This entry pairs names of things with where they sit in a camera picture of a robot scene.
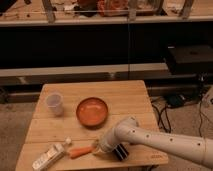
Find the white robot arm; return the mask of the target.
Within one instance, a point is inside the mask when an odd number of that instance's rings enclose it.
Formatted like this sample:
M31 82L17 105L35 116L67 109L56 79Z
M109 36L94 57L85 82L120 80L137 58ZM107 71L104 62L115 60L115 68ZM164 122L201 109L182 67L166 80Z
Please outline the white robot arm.
M144 145L213 169L213 139L141 128L135 117L117 122L95 141L94 153L110 153L122 142Z

